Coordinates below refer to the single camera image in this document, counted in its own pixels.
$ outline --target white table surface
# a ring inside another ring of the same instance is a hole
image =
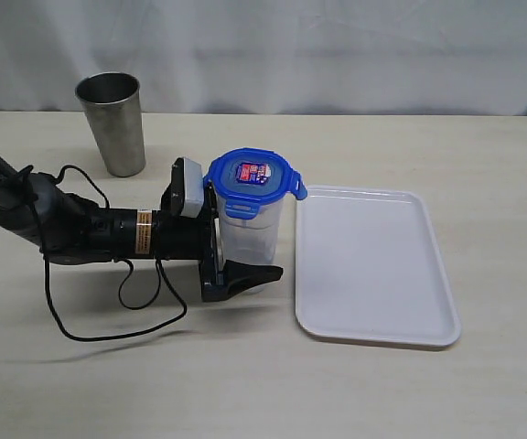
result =
[[[292,199],[279,283],[204,305],[196,267],[169,263],[188,317],[129,342],[65,339],[37,249],[0,230],[0,438],[527,438],[527,118],[148,114],[144,124],[148,165],[127,179],[106,173],[79,113],[0,112],[0,155],[50,173],[82,166],[125,208],[156,207],[176,157],[204,169],[246,145],[284,155],[308,184],[414,191],[429,207],[463,336],[442,352],[308,337],[294,317]],[[76,174],[63,188],[94,197]],[[131,294],[153,288],[142,265]],[[73,331],[177,312],[166,292],[153,310],[121,309],[124,270],[53,267]]]

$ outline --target orange label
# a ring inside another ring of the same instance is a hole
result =
[[[149,254],[152,242],[152,211],[137,211],[137,226],[135,228],[135,252]]]

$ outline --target white backdrop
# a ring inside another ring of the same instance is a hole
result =
[[[527,1],[0,0],[0,110],[527,114]]]

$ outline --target metal cup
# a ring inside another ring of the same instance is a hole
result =
[[[104,72],[75,89],[107,171],[129,177],[145,167],[139,81],[127,73]]]

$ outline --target white tray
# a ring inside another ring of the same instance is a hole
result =
[[[440,348],[457,341],[461,325],[422,200],[310,187],[297,208],[296,318],[318,337]]]

